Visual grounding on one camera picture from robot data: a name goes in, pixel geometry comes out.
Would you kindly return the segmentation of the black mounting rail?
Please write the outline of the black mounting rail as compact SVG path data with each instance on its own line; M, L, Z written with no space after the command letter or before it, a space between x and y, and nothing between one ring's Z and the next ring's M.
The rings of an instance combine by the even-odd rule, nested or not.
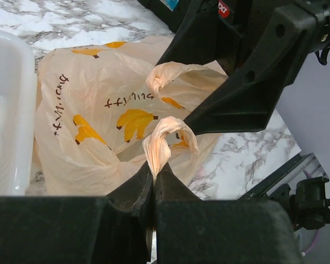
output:
M313 153L303 156L297 154L244 195L241 195L239 200L269 196L283 184L288 184L292 190L295 190L298 182L307 179L304 171L308 172L309 176L313 178L328 178L328 175Z

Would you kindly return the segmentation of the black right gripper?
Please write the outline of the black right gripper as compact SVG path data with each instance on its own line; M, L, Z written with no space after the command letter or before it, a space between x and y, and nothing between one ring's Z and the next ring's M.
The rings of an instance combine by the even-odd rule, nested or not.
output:
M304 59L316 53L327 64L330 50L330 1L253 1L250 49Z

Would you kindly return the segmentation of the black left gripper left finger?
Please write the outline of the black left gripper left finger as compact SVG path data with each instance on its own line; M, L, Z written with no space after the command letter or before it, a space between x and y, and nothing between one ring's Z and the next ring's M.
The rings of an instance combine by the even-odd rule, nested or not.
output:
M147 164L107 196L0 196L0 263L147 263Z

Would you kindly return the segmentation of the white perforated plastic basket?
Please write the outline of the white perforated plastic basket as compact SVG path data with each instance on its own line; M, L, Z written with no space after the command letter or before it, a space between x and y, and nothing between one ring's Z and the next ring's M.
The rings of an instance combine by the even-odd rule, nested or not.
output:
M37 78L30 46L0 30L0 196L30 184Z

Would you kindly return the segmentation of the black toolbox with blue latches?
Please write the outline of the black toolbox with blue latches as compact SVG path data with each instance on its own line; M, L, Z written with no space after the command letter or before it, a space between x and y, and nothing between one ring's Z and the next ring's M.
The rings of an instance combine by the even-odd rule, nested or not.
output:
M172 32L177 32L191 4L187 0L138 0L138 2L161 19ZM218 1L218 17L234 29L243 32L248 26L252 4L253 0Z

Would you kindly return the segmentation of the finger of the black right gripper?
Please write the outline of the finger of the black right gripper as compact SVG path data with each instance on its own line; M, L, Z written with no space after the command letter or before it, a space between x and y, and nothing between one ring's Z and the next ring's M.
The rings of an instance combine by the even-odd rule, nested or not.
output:
M250 1L191 1L157 64L217 61L227 74L233 73L246 61L243 42L249 16Z
M293 83L304 60L252 51L184 121L196 135L265 129L283 89Z

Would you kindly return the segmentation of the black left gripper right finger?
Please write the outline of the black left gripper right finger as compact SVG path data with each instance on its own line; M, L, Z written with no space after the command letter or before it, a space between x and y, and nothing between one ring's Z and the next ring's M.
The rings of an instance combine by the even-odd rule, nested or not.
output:
M165 165L155 181L158 263L302 263L289 217L270 200L208 200Z

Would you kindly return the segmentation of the peach banana-print plastic bag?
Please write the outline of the peach banana-print plastic bag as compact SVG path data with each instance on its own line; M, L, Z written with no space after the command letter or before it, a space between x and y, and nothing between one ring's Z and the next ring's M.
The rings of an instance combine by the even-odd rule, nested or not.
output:
M189 183L218 135L184 119L227 74L158 60L170 37L59 48L38 64L37 155L49 195L107 195L144 163Z

